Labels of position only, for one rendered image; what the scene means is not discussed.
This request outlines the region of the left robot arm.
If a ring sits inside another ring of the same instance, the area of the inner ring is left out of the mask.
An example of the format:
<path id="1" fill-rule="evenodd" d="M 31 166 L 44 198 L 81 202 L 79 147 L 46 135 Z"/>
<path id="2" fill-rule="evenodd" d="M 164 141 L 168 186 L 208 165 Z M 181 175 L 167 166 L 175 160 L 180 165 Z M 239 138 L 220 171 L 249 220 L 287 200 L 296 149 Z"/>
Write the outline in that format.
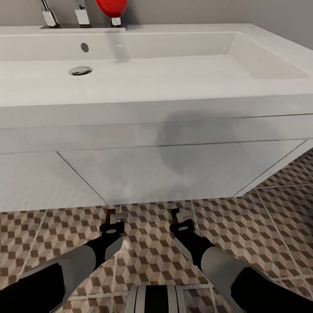
<path id="1" fill-rule="evenodd" d="M 77 287 L 118 252 L 128 213 L 110 215 L 100 226 L 102 236 L 21 274 L 0 290 L 0 313 L 56 313 Z"/>

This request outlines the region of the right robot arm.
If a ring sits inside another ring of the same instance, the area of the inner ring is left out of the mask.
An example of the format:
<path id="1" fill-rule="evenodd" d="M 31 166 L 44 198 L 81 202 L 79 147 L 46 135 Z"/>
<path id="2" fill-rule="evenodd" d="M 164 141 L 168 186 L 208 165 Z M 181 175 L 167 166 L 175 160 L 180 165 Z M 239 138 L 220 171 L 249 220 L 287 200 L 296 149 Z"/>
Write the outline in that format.
<path id="1" fill-rule="evenodd" d="M 170 232 L 177 248 L 197 265 L 235 313 L 313 313 L 313 301 L 287 290 L 254 265 L 238 260 L 195 234 L 193 210 L 177 213 Z"/>

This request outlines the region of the robot trunk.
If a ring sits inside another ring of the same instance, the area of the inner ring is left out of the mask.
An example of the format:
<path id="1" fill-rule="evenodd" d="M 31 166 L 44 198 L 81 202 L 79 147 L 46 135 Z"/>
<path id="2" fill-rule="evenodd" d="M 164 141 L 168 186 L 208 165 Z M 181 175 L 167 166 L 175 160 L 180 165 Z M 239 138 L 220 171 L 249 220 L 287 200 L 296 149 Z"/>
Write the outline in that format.
<path id="1" fill-rule="evenodd" d="M 181 285 L 133 285 L 125 313 L 188 313 Z"/>

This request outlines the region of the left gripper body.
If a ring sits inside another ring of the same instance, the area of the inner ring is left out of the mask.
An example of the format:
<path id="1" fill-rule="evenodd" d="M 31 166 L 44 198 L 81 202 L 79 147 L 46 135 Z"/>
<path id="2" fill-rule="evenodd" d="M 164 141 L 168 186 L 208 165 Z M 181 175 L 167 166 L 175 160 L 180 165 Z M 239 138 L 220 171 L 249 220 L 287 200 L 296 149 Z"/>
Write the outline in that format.
<path id="1" fill-rule="evenodd" d="M 117 222 L 116 224 L 104 223 L 102 225 L 102 235 L 105 235 L 105 232 L 111 227 L 116 227 L 118 229 L 118 233 L 124 233 L 124 222 Z"/>

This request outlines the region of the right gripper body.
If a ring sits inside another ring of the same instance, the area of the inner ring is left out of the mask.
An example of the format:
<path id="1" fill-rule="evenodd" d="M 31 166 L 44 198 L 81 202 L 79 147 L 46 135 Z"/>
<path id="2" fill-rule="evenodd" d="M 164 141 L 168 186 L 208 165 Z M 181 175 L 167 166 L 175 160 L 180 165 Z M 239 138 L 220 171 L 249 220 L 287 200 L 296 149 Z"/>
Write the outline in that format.
<path id="1" fill-rule="evenodd" d="M 173 235 L 176 236 L 177 232 L 178 232 L 178 227 L 181 226 L 181 225 L 187 225 L 191 228 L 192 231 L 195 231 L 195 228 L 194 228 L 194 225 L 193 225 L 193 221 L 190 219 L 190 220 L 185 220 L 184 222 L 182 223 L 175 223 L 175 224 L 172 224 L 171 227 L 172 227 L 172 231 L 173 231 Z"/>

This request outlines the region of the mousetrap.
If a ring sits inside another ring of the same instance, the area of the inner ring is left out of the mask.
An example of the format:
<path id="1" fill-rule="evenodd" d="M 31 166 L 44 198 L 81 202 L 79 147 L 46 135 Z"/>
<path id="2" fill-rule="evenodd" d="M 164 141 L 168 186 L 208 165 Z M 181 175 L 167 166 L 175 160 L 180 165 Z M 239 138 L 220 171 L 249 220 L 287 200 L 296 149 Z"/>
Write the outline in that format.
<path id="1" fill-rule="evenodd" d="M 110 223 L 110 215 L 116 214 L 116 209 L 107 209 L 105 223 Z"/>
<path id="2" fill-rule="evenodd" d="M 176 214 L 179 213 L 179 212 L 180 212 L 179 208 L 171 209 L 173 224 L 178 223 L 178 219 L 177 219 Z"/>

